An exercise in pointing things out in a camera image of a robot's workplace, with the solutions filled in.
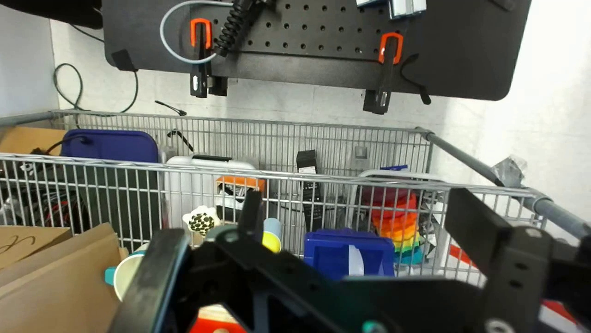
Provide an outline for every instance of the blue container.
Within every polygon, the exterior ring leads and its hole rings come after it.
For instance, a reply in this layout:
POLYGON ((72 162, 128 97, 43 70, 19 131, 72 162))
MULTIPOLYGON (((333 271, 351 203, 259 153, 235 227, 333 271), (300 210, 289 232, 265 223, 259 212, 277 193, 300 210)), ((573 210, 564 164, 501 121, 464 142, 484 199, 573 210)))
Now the blue container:
POLYGON ((157 142, 145 131, 71 129, 61 144, 61 155, 159 162, 157 142))
POLYGON ((394 243, 375 232, 322 229, 307 234, 305 262, 333 280, 350 273, 350 245, 364 258, 364 275, 394 275, 394 243))

